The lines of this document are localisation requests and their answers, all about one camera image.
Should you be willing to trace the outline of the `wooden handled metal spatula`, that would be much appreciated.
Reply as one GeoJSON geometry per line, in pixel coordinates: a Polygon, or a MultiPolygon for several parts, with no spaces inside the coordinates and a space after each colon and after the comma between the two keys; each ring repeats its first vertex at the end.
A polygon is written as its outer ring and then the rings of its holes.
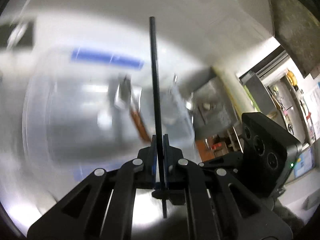
{"type": "Polygon", "coordinates": [[[128,109],[140,139],[145,143],[152,142],[140,112],[140,101],[134,95],[131,79],[128,76],[119,80],[114,97],[114,106],[118,109],[128,109]]]}

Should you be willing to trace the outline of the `black chopstick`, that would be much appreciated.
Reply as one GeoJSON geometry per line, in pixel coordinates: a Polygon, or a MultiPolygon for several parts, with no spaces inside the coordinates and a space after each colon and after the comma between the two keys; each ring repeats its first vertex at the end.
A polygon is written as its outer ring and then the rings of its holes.
{"type": "Polygon", "coordinates": [[[166,185],[164,174],[164,154],[163,154],[163,134],[161,124],[161,107],[158,83],[158,58],[157,58],[157,41],[156,41],[156,19],[154,16],[149,17],[149,33],[150,33],[150,51],[151,51],[151,71],[152,71],[152,87],[153,87],[153,105],[155,115],[156,129],[156,146],[159,168],[160,197],[162,200],[163,218],[167,218],[167,200],[166,185]]]}

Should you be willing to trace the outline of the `clear plastic storage bin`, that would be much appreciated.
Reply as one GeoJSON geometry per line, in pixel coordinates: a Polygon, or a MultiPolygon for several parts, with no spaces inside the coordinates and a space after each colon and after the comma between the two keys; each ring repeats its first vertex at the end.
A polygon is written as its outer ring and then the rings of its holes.
{"type": "Polygon", "coordinates": [[[114,106],[128,76],[149,135],[154,135],[152,75],[137,57],[87,48],[54,49],[37,63],[23,104],[23,147],[36,172],[72,184],[96,168],[120,168],[143,142],[128,109],[114,106]]]}

